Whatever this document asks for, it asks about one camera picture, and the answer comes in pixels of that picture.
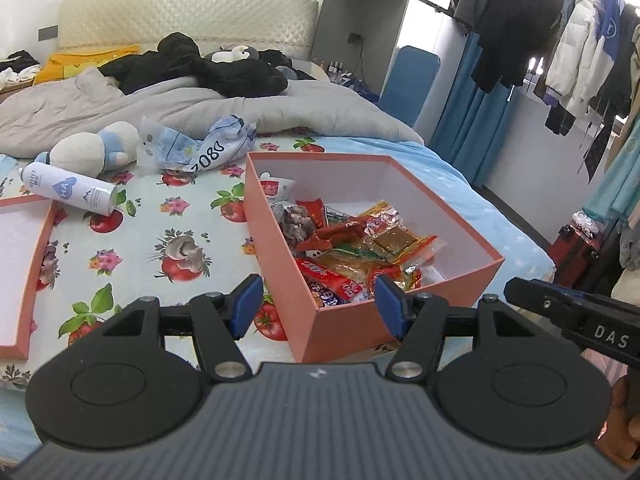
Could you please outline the person's right hand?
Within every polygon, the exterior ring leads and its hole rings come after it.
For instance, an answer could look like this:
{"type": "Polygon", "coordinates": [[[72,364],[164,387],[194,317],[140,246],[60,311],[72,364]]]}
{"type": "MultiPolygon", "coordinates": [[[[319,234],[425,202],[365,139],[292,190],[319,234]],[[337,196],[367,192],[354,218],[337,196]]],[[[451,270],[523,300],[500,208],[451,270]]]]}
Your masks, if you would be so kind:
{"type": "Polygon", "coordinates": [[[625,470],[639,463],[639,416],[630,417],[627,413],[628,390],[626,376],[612,387],[608,418],[597,440],[597,448],[625,470]]]}

